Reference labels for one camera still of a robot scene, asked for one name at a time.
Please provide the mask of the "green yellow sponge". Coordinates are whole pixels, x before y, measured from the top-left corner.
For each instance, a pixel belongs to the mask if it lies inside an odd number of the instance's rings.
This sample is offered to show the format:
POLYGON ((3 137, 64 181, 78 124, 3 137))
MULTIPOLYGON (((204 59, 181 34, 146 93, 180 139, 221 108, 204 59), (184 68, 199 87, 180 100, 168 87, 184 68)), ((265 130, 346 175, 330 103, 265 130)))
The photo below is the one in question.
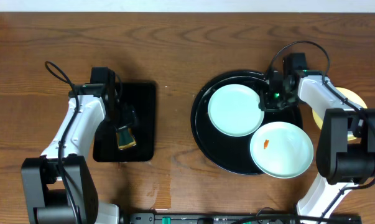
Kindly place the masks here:
POLYGON ((119 128, 116 131, 118 149, 125 150, 134 147, 137 142, 132 134, 132 129, 127 126, 119 128))

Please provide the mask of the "yellow plate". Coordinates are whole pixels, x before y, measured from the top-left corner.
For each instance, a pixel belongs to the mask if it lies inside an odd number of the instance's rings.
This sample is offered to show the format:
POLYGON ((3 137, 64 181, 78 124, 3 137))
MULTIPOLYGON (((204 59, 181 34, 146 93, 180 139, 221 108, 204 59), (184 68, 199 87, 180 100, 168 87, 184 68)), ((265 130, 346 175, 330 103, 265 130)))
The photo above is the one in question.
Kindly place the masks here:
MULTIPOLYGON (((367 108, 367 105, 365 104, 364 100, 355 92, 346 88, 342 88, 342 87, 337 87, 336 89, 339 92, 341 92, 345 97, 347 97, 349 100, 351 100, 353 103, 360 105, 362 108, 367 108)), ((323 120, 319 117, 319 115, 317 115, 317 113, 314 110, 312 110, 312 116, 318 128, 321 129, 323 120)))

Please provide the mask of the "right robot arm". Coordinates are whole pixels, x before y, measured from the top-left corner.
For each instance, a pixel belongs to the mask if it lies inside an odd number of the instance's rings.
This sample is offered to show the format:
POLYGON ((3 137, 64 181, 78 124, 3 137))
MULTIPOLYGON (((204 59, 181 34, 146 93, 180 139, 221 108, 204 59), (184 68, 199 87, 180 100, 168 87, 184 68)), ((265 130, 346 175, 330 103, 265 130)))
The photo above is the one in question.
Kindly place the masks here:
POLYGON ((268 67, 259 108, 279 112, 302 101, 322 119, 316 151, 318 175, 296 204, 295 223, 333 223, 343 197, 375 184, 375 109, 353 103, 337 90, 327 72, 307 67, 305 54, 283 59, 283 71, 268 67))

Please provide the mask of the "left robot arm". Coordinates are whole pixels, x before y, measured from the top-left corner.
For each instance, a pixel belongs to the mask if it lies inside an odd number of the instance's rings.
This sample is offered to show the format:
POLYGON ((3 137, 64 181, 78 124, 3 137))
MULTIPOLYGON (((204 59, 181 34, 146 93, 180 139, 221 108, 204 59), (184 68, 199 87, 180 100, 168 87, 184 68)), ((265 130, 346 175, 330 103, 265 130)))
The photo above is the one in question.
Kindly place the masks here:
POLYGON ((100 202, 86 158, 93 142, 108 152, 136 146, 133 107, 119 107, 122 84, 107 67, 94 67, 90 82, 70 85, 67 114, 39 157, 27 158, 21 176, 30 223, 120 223, 120 208, 100 202))

